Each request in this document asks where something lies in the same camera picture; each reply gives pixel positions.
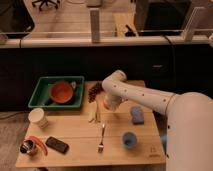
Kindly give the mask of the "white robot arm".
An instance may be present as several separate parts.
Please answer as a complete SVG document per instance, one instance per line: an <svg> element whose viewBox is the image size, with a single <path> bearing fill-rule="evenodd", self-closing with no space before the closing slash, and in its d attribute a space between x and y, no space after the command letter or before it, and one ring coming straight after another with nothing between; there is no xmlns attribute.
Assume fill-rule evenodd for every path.
<svg viewBox="0 0 213 171"><path fill-rule="evenodd" d="M132 100L167 117L166 171L213 171L213 99L197 92L176 94L126 82L116 70L102 81L104 107Z"/></svg>

